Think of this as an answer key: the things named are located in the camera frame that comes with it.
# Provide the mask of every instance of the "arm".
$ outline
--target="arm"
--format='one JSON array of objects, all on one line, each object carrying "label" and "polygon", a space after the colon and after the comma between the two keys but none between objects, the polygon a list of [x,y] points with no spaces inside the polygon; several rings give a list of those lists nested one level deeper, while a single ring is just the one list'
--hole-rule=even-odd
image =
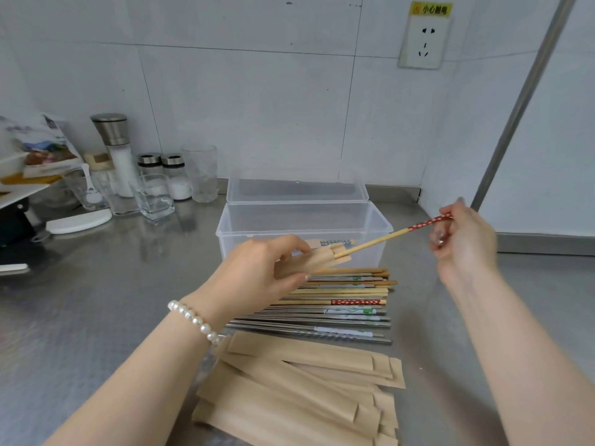
[{"label": "arm", "polygon": [[496,235],[461,200],[431,234],[442,282],[469,330],[511,445],[595,444],[595,385],[496,268]]},{"label": "arm", "polygon": [[[182,302],[220,331],[234,317],[267,307],[307,280],[304,274],[273,277],[275,261],[295,249],[309,251],[294,235],[247,241]],[[209,345],[195,325],[169,313],[44,444],[164,445]]]}]

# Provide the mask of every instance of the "hand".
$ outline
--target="hand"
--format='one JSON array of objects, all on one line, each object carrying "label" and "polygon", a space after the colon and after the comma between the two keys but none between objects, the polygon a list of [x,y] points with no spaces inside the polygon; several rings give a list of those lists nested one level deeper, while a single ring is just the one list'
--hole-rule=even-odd
[{"label": "hand", "polygon": [[438,222],[430,233],[430,248],[438,259],[440,280],[451,294],[465,291],[474,277],[497,272],[496,232],[465,200],[440,209],[453,220]]},{"label": "hand", "polygon": [[185,303],[213,327],[262,310],[308,280],[304,273],[274,277],[275,262],[291,257],[294,250],[305,253],[310,247],[295,235],[249,239],[235,247],[205,284],[186,296]]}]

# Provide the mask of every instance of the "plastic storage box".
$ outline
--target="plastic storage box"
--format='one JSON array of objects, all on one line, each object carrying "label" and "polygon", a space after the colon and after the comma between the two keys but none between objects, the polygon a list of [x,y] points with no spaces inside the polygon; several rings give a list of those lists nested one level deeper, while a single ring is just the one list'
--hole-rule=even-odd
[{"label": "plastic storage box", "polygon": [[[357,179],[339,183],[235,177],[229,180],[227,201],[217,228],[224,258],[250,238],[293,233],[303,239],[351,240],[357,245],[393,230]],[[378,266],[383,250],[381,243],[359,251],[342,267]]]}]

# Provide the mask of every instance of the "snack package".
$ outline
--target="snack package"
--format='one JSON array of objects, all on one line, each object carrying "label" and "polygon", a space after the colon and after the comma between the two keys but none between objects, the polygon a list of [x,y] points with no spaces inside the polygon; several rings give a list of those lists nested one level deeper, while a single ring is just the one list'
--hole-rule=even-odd
[{"label": "snack package", "polygon": [[23,178],[60,175],[82,164],[74,146],[66,139],[56,121],[47,114],[38,113],[24,122],[0,116],[0,121],[19,142],[22,150],[28,153]]}]

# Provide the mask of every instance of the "power socket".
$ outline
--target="power socket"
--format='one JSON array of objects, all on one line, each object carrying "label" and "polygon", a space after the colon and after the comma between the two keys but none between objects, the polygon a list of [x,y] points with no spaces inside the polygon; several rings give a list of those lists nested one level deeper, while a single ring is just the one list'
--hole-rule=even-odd
[{"label": "power socket", "polygon": [[450,18],[433,15],[411,15],[399,67],[439,69],[446,49]]}]

